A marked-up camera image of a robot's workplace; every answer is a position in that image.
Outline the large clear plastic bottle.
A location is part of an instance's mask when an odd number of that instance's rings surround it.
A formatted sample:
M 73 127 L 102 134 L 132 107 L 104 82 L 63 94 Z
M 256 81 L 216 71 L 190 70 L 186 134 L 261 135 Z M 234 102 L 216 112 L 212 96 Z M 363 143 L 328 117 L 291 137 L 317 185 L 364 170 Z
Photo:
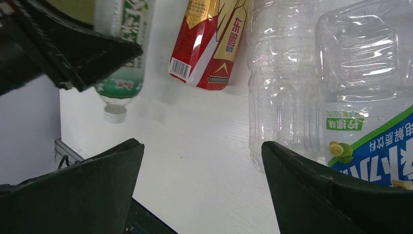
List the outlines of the large clear plastic bottle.
M 277 142 L 310 159 L 320 152 L 314 30 L 317 0 L 253 0 L 248 12 L 249 150 L 263 173 L 261 146 Z

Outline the red gold drink bottle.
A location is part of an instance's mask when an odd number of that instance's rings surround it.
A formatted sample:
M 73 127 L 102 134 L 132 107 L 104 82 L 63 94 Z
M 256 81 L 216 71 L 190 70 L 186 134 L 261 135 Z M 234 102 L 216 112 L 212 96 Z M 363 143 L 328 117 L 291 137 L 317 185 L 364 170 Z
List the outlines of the red gold drink bottle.
M 169 74 L 200 89 L 224 89 L 248 8 L 247 0 L 190 0 L 169 62 Z

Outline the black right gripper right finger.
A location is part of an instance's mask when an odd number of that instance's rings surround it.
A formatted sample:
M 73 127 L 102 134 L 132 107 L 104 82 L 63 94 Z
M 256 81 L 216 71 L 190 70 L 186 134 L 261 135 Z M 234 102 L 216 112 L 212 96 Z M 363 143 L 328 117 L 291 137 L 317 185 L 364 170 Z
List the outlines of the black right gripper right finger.
M 413 193 L 367 182 L 274 142 L 262 159 L 282 234 L 410 234 Z

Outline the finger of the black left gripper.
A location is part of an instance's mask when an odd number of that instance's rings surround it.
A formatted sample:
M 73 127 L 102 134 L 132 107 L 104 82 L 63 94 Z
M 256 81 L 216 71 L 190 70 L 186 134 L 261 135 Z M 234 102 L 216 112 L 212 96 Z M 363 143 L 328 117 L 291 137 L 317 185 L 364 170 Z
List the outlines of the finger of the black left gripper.
M 0 3 L 0 93 L 46 75 L 82 92 L 142 55 L 141 46 L 94 31 L 47 0 Z

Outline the blue green lemon drink bottle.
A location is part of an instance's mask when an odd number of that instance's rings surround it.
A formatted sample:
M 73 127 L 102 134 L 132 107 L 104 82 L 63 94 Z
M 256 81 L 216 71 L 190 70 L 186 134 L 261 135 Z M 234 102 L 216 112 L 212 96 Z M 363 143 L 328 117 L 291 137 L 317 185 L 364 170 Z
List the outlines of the blue green lemon drink bottle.
M 413 188 L 413 3 L 364 0 L 316 25 L 328 167 Z

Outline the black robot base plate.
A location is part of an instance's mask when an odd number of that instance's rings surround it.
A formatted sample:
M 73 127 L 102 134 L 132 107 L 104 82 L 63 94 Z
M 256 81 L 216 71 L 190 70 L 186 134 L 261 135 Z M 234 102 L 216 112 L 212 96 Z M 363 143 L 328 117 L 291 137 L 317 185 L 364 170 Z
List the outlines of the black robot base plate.
M 124 234 L 177 234 L 165 222 L 132 198 Z

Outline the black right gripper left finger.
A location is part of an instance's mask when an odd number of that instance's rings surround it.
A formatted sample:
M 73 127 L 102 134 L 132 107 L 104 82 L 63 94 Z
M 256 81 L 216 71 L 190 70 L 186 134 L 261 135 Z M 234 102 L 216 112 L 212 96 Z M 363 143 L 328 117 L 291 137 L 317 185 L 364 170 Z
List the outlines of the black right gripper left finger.
M 52 173 L 2 184 L 1 233 L 123 233 L 144 148 L 131 138 Z

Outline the green label tea bottle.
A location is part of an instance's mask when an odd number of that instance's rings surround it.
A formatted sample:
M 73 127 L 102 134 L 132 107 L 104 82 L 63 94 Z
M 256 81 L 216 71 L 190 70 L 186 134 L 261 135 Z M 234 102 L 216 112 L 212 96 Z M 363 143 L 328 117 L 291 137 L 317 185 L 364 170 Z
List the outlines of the green label tea bottle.
M 152 26 L 153 0 L 96 0 L 94 30 L 148 48 Z M 94 88 L 105 102 L 104 120 L 125 121 L 126 106 L 139 94 L 144 83 L 146 55 L 131 60 Z

